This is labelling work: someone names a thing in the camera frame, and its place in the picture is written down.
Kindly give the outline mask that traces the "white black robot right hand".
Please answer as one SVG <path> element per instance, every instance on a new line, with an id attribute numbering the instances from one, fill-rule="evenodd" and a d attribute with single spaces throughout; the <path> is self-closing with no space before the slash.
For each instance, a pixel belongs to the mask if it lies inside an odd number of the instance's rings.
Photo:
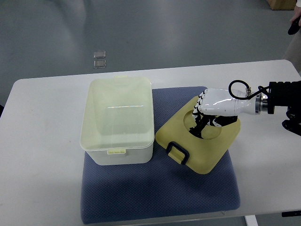
<path id="1" fill-rule="evenodd" d="M 205 89 L 198 96 L 192 116 L 196 123 L 189 132 L 203 139 L 205 126 L 224 127 L 235 123 L 238 115 L 259 114 L 261 111 L 261 94 L 247 95 L 239 90 L 231 94 L 227 89 Z"/>

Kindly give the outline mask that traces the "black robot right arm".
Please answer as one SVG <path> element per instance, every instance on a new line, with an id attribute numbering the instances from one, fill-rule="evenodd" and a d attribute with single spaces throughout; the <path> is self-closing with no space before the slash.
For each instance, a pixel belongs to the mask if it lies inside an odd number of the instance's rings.
<path id="1" fill-rule="evenodd" d="M 246 87 L 244 94 L 234 94 L 232 85 L 242 83 Z M 301 134 L 301 82 L 275 82 L 271 81 L 268 86 L 259 86 L 258 91 L 252 92 L 251 87 L 242 80 L 234 80 L 229 84 L 230 96 L 239 102 L 250 102 L 254 104 L 251 113 L 260 114 L 267 112 L 274 114 L 275 107 L 286 107 L 287 119 L 282 126 L 296 135 Z"/>

